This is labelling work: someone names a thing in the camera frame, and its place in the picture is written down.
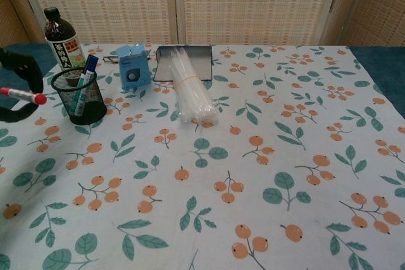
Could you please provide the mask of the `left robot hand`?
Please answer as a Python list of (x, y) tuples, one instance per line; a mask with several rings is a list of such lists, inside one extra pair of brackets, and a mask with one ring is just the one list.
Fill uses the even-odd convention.
[(14, 91), (13, 89), (1, 88), (2, 95), (28, 101), (28, 104), (17, 110), (1, 107), (1, 121), (6, 123), (16, 123), (28, 118), (37, 110), (40, 104), (46, 103), (46, 97), (43, 94), (44, 84), (42, 80), (42, 72), (32, 56), (9, 52), (3, 48), (1, 48), (1, 67), (14, 72), (22, 80), (25, 80), (31, 91), (31, 93), (26, 92), (23, 94), (20, 90), (17, 95), (9, 95), (11, 91)]

